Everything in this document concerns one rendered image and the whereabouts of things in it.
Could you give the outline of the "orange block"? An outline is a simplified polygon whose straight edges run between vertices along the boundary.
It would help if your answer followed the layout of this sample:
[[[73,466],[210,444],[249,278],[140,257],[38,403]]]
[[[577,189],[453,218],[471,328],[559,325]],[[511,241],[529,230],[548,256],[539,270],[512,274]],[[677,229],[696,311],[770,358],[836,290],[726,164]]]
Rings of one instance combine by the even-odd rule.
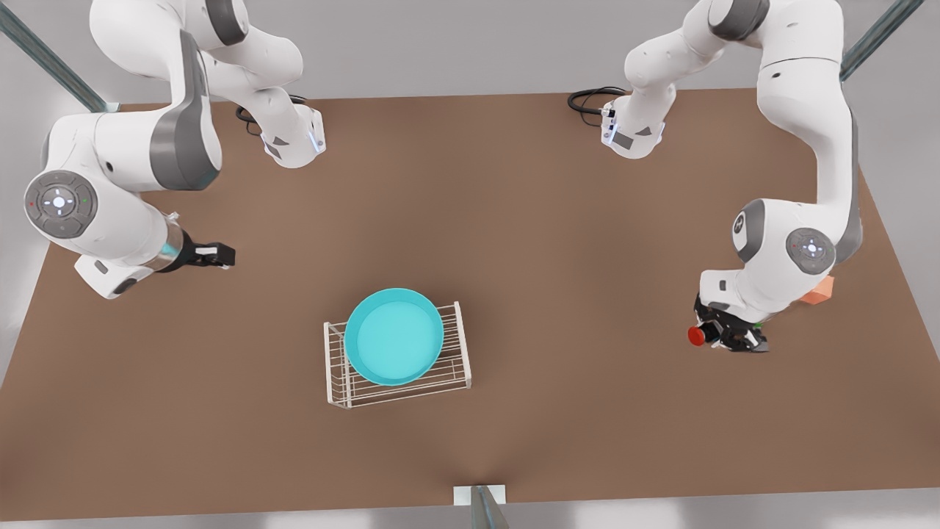
[[[802,303],[817,305],[823,303],[823,301],[828,301],[833,295],[835,278],[826,275],[822,281],[819,282],[812,290],[806,292],[803,297],[799,299]]]

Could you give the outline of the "silver frame post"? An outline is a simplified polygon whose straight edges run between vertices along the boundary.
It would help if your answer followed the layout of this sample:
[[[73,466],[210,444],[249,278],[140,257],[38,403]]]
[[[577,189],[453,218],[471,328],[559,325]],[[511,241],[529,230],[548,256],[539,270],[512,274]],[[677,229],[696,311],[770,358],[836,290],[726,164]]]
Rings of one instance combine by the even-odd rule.
[[[0,32],[3,32],[27,57],[30,57],[30,60],[40,66],[88,111],[92,113],[120,111],[119,103],[103,100],[4,3],[4,0],[0,0]]]
[[[501,505],[506,505],[506,486],[454,486],[453,505],[469,506],[471,529],[510,529]]]
[[[925,0],[895,0],[842,58],[839,80],[847,81],[909,19]]]

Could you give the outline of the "turquoise round plate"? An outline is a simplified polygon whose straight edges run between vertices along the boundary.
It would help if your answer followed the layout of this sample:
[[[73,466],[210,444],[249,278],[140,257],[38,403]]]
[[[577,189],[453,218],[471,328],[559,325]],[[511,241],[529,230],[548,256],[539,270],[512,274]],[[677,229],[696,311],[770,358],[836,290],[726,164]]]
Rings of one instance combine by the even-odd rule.
[[[425,375],[443,341],[442,316],[433,302],[404,288],[373,292],[353,309],[344,329],[352,368],[366,381],[386,387]]]

